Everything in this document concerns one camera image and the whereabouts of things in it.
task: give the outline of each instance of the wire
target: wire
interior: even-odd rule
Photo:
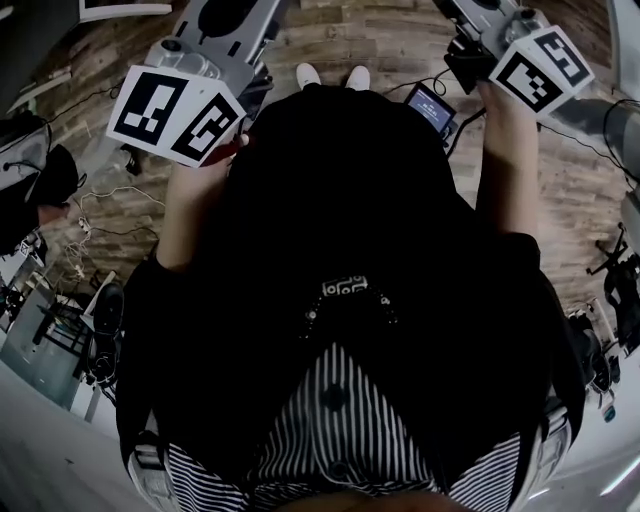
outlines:
[[[476,119],[481,118],[486,113],[487,113],[487,109],[483,108],[482,110],[479,110],[478,112],[473,114],[471,117],[469,117],[468,119],[465,119],[462,122],[462,124],[460,125],[460,128],[458,128],[458,131],[456,132],[456,136],[453,139],[453,142],[451,143],[451,147],[447,152],[447,158],[451,158],[451,155],[453,155],[453,152],[456,150],[456,147],[458,147],[458,141],[460,140],[460,136],[462,135],[462,132],[465,130],[465,128],[469,126],[471,123],[473,123]]]
[[[409,86],[409,85],[421,84],[421,83],[423,83],[423,82],[426,82],[427,80],[433,80],[433,92],[435,92],[438,96],[441,96],[441,97],[442,97],[442,96],[445,96],[445,95],[447,94],[447,86],[445,85],[445,83],[444,83],[442,80],[440,80],[440,78],[442,77],[442,75],[444,75],[445,73],[447,73],[447,72],[449,72],[449,71],[451,71],[451,70],[450,70],[449,68],[447,68],[447,69],[445,69],[444,71],[441,71],[440,73],[438,73],[438,74],[437,74],[436,76],[434,76],[434,77],[430,77],[430,76],[428,76],[428,77],[426,77],[426,78],[422,78],[421,80],[415,80],[415,81],[413,81],[413,82],[407,82],[407,83],[405,83],[405,84],[397,85],[397,86],[395,86],[395,87],[393,87],[393,88],[389,89],[388,91],[386,91],[386,92],[382,93],[382,95],[383,95],[383,96],[388,96],[388,95],[389,95],[389,94],[391,94],[392,92],[395,92],[395,91],[397,91],[398,89],[402,89],[403,87],[407,87],[407,86]],[[442,88],[443,88],[442,93],[439,93],[439,92],[438,92],[438,90],[437,90],[437,88],[436,88],[436,85],[437,85],[437,84],[442,85]]]
[[[60,119],[63,115],[65,115],[67,112],[70,112],[71,110],[73,110],[76,107],[79,107],[80,105],[82,105],[83,103],[86,103],[87,101],[89,101],[91,98],[93,98],[94,96],[97,96],[99,94],[109,94],[109,97],[114,100],[117,98],[117,96],[112,96],[113,91],[116,91],[118,89],[120,89],[122,87],[122,84],[124,84],[124,80],[122,80],[120,83],[114,85],[113,87],[109,87],[108,89],[100,89],[99,91],[94,91],[91,94],[89,94],[89,96],[87,96],[86,98],[80,100],[78,103],[75,103],[74,105],[71,105],[68,109],[63,110],[62,112],[60,112],[58,115],[56,115],[53,119],[50,119],[49,121],[47,121],[48,124],[53,124],[54,121],[57,121],[58,119]]]
[[[108,229],[93,228],[93,227],[91,228],[91,231],[102,231],[103,233],[109,233],[110,235],[117,235],[117,236],[126,236],[131,233],[135,233],[136,231],[149,231],[150,233],[153,233],[155,235],[156,240],[160,240],[158,233],[156,233],[153,229],[148,228],[147,226],[140,226],[139,228],[130,229],[129,231],[125,231],[124,233],[117,233],[115,231],[109,231]]]
[[[596,155],[598,155],[599,157],[602,158],[606,158],[607,160],[609,160],[613,165],[615,165],[616,167],[618,167],[618,164],[613,160],[613,158],[611,158],[608,155],[605,155],[603,153],[600,153],[600,151],[598,151],[596,148],[594,148],[593,146],[590,146],[589,144],[586,144],[584,142],[582,142],[581,140],[572,137],[571,135],[567,135],[566,133],[562,133],[559,132],[558,130],[554,130],[553,128],[551,128],[550,126],[544,125],[544,124],[540,124],[540,126],[542,126],[543,128],[546,128],[547,130],[553,132],[553,133],[557,133],[558,135],[562,136],[562,137],[566,137],[567,139],[571,139],[576,141],[578,144],[580,144],[581,146],[584,146],[585,148],[589,148],[591,151],[593,151]]]
[[[134,229],[131,229],[129,231],[126,231],[124,233],[118,233],[117,231],[110,231],[108,229],[103,229],[103,228],[96,228],[91,226],[91,222],[89,221],[87,214],[84,211],[84,207],[83,207],[83,201],[85,198],[89,197],[89,196],[93,196],[93,197],[97,197],[97,198],[104,198],[104,197],[110,197],[113,194],[115,194],[117,191],[119,190],[135,190],[136,192],[142,194],[143,196],[145,196],[147,199],[149,199],[150,201],[157,203],[161,206],[165,206],[164,203],[162,201],[158,201],[157,199],[155,199],[154,197],[150,196],[149,194],[147,194],[146,192],[140,190],[139,188],[136,187],[132,187],[132,186],[127,186],[127,187],[116,187],[114,188],[111,192],[109,192],[108,194],[96,194],[94,192],[89,192],[88,194],[83,195],[80,198],[80,201],[78,201],[75,197],[72,197],[73,201],[78,205],[78,208],[80,209],[80,213],[81,213],[81,217],[78,219],[78,222],[80,224],[80,227],[82,227],[82,229],[86,232],[86,236],[84,237],[84,239],[81,242],[71,242],[70,244],[68,244],[65,249],[65,256],[67,258],[67,262],[69,263],[69,265],[71,266],[71,268],[75,269],[76,274],[81,278],[82,274],[84,272],[84,260],[83,260],[83,256],[88,256],[89,255],[89,251],[87,249],[87,242],[89,240],[91,240],[91,236],[92,233],[94,231],[101,231],[103,233],[108,233],[111,235],[116,235],[116,236],[125,236],[125,235],[129,235],[131,233],[134,233],[135,231],[142,231],[142,230],[146,230],[149,231],[151,233],[153,233],[153,235],[156,237],[156,240],[159,240],[159,236],[158,234],[151,228],[147,227],[147,226],[140,226]]]
[[[65,115],[67,112],[70,112],[71,110],[73,110],[74,108],[82,105],[83,103],[89,101],[91,98],[93,98],[94,96],[97,96],[98,94],[109,94],[109,97],[111,99],[115,99],[117,98],[116,96],[113,96],[114,91],[120,89],[122,87],[122,84],[124,83],[124,80],[120,83],[118,83],[117,85],[114,85],[113,87],[110,87],[109,89],[101,89],[99,91],[94,91],[91,94],[89,94],[89,96],[87,96],[86,98],[83,98],[82,100],[80,100],[79,102],[71,105],[68,109],[63,110],[62,112],[60,112],[58,115],[56,115],[53,119],[50,119],[49,121],[47,121],[46,119],[40,117],[39,119],[42,120],[42,126],[38,126],[38,128],[36,128],[35,130],[27,133],[26,135],[24,135],[22,138],[18,139],[17,141],[15,141],[13,144],[11,144],[9,147],[3,149],[2,151],[0,151],[0,155],[2,153],[5,153],[7,151],[9,151],[10,149],[14,148],[15,146],[17,146],[18,144],[20,144],[21,142],[23,142],[24,140],[26,140],[28,137],[30,137],[31,135],[33,135],[34,133],[36,133],[38,130],[40,130],[43,126],[47,126],[47,130],[49,132],[49,149],[47,150],[47,154],[49,153],[49,150],[51,150],[51,124],[58,120],[60,117],[62,117],[63,115]]]
[[[631,173],[631,171],[629,171],[629,169],[627,169],[624,165],[622,165],[622,163],[620,162],[620,160],[618,159],[618,157],[616,156],[616,154],[613,152],[613,148],[611,147],[611,144],[609,143],[609,139],[607,138],[607,128],[609,126],[609,117],[611,116],[611,113],[618,108],[620,105],[623,104],[631,104],[631,105],[635,105],[635,106],[639,106],[640,105],[640,101],[636,101],[636,100],[630,100],[630,99],[624,99],[624,100],[620,100],[615,102],[613,105],[611,105],[611,108],[609,110],[607,110],[607,113],[604,116],[604,121],[602,123],[602,137],[604,138],[604,143],[607,145],[607,149],[609,150],[609,153],[611,154],[612,157],[612,161],[614,161],[614,164],[616,165],[616,167],[618,167],[619,169],[622,170],[622,172],[624,172],[628,178],[633,179],[633,181],[635,181],[636,183],[640,183],[640,180],[638,178],[636,178],[633,173]]]
[[[8,171],[11,167],[20,167],[21,165],[24,165],[25,167],[30,167],[31,169],[35,169],[38,172],[42,172],[42,169],[40,169],[40,167],[35,165],[33,162],[29,162],[28,160],[22,160],[20,162],[6,162],[2,166],[2,169],[5,171]]]

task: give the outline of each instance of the shoe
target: shoe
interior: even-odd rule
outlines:
[[[347,88],[354,91],[368,91],[371,87],[371,73],[364,66],[356,66],[347,81]]]
[[[298,66],[298,69],[296,69],[296,77],[298,78],[300,89],[304,89],[309,84],[322,84],[316,68],[306,62]]]

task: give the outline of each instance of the small screen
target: small screen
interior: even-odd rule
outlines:
[[[413,97],[409,100],[409,105],[426,117],[438,133],[442,133],[453,117],[450,110],[444,108],[421,89],[414,91]]]

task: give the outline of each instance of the white wall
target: white wall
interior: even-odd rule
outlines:
[[[10,512],[150,512],[117,441],[0,362],[0,499]]]

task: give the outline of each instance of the floor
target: floor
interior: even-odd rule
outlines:
[[[181,2],[173,4],[176,12],[170,16],[112,20],[76,29],[52,53],[42,70],[70,60],[74,78],[43,96],[38,113],[51,118],[91,92],[117,84],[130,65],[144,59],[150,44],[171,31]],[[543,7],[549,19],[560,24],[594,63],[603,82],[588,95],[610,99],[611,89],[606,83],[610,41],[605,0],[534,0],[532,4]],[[268,101],[296,91],[294,69],[301,61],[313,63],[326,83],[336,85],[353,66],[366,65],[372,72],[372,88],[379,92],[433,76],[446,68],[443,56],[454,35],[452,24],[431,0],[300,0],[299,5],[292,0],[285,25],[265,54],[276,84]],[[446,100],[460,112],[460,119],[479,110],[477,96],[465,96],[452,75],[445,75],[443,80]],[[402,101],[408,92],[405,88],[390,97]],[[75,155],[81,154],[90,137],[98,136],[106,124],[111,105],[106,94],[92,97],[55,123],[55,138]],[[549,125],[572,133],[553,120]],[[472,125],[451,161],[458,190],[471,204],[479,181],[482,133],[482,121]],[[563,305],[571,309],[602,289],[602,277],[587,276],[585,268],[601,259],[594,241],[615,236],[619,204],[627,185],[621,172],[607,160],[574,141],[543,130],[541,147],[539,242],[543,269]],[[104,193],[116,186],[134,184],[162,198],[169,172],[168,162],[148,157],[143,160],[141,176],[133,179],[120,171],[104,172],[76,197],[88,191]],[[133,191],[118,192],[106,199],[87,198],[84,207],[94,226],[111,231],[148,226],[157,232],[161,226],[162,208]],[[61,251],[83,238],[78,216],[74,205],[66,222],[44,230],[53,253],[59,255],[55,265],[63,270],[68,287],[75,286],[75,272]],[[86,278],[81,286],[95,269],[103,275],[116,270],[126,279],[154,242],[154,235],[148,231],[127,236],[94,233],[86,243]]]

